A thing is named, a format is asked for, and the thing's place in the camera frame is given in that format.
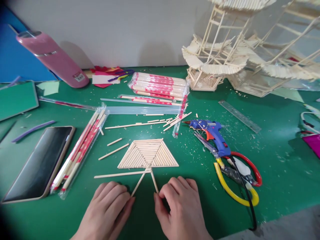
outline orange trigger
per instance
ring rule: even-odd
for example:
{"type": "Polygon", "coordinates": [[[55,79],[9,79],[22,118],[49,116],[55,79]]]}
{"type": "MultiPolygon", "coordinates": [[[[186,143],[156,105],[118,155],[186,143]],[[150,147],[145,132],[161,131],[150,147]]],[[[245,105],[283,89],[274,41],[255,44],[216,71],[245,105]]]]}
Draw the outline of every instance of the orange trigger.
{"type": "Polygon", "coordinates": [[[207,130],[205,130],[205,132],[207,134],[207,141],[209,141],[210,139],[214,139],[214,137],[207,130]]]}

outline red plier handle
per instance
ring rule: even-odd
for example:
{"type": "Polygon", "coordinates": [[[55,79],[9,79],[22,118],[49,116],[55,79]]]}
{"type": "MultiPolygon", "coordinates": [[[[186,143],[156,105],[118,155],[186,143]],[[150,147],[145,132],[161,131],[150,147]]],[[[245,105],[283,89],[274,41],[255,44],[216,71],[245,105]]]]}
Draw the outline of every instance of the red plier handle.
{"type": "Polygon", "coordinates": [[[258,169],[256,168],[256,166],[243,154],[238,153],[238,152],[231,152],[232,156],[237,156],[239,158],[241,158],[242,160],[244,160],[253,170],[254,175],[256,176],[256,181],[257,183],[254,185],[255,187],[260,187],[262,185],[262,177],[260,175],[260,172],[258,171],[258,169]]]}

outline yellow plier handle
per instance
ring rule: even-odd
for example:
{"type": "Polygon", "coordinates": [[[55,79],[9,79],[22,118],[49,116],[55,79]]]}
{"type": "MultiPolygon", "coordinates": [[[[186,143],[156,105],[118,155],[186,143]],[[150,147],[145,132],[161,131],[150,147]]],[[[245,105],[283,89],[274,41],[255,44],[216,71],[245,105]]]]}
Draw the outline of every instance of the yellow plier handle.
{"type": "MultiPolygon", "coordinates": [[[[247,207],[250,207],[250,204],[247,200],[244,200],[242,198],[240,198],[239,196],[237,196],[227,185],[226,181],[224,180],[223,178],[223,175],[222,175],[222,172],[221,172],[221,169],[220,169],[220,166],[223,167],[224,164],[223,162],[221,161],[221,158],[219,159],[216,159],[217,162],[213,163],[214,164],[214,167],[216,168],[216,172],[217,172],[217,175],[218,175],[218,178],[219,178],[219,181],[222,185],[222,187],[224,188],[224,190],[226,190],[226,192],[234,199],[236,200],[238,203],[244,205],[244,206],[247,206],[247,207]]],[[[250,185],[250,184],[247,184],[246,185],[247,189],[251,192],[252,194],[252,205],[255,207],[258,205],[259,203],[259,196],[258,196],[258,193],[256,192],[256,190],[254,190],[254,188],[250,185]]]]}

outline hand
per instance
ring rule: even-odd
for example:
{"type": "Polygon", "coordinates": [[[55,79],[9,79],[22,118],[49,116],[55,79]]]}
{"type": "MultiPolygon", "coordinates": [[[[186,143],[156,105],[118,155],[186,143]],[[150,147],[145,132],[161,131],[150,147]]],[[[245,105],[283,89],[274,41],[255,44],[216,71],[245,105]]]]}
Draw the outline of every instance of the hand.
{"type": "Polygon", "coordinates": [[[169,240],[213,240],[204,223],[195,180],[171,178],[159,194],[154,193],[154,201],[156,215],[169,240]],[[163,198],[167,199],[170,213],[162,203],[163,198]]]}
{"type": "Polygon", "coordinates": [[[125,186],[116,182],[102,183],[72,240],[117,239],[129,218],[134,200],[125,186]]]}

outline white cable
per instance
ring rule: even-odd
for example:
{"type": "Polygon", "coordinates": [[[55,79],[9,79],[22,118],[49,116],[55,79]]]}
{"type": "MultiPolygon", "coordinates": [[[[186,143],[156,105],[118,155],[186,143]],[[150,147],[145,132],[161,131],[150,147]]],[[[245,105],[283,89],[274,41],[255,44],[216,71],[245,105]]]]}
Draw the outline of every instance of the white cable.
{"type": "Polygon", "coordinates": [[[300,114],[300,116],[301,116],[301,119],[302,119],[302,124],[303,124],[303,126],[305,127],[305,128],[307,128],[307,129],[309,129],[310,131],[312,131],[312,132],[315,132],[315,133],[318,133],[318,134],[320,134],[320,132],[319,131],[317,131],[317,130],[315,130],[314,128],[312,128],[312,127],[310,127],[310,126],[308,126],[308,125],[306,125],[303,121],[305,121],[305,118],[304,118],[304,114],[306,114],[306,113],[310,113],[310,114],[314,114],[314,115],[319,115],[320,116],[320,113],[314,113],[314,112],[302,112],[301,114],[300,114]]]}

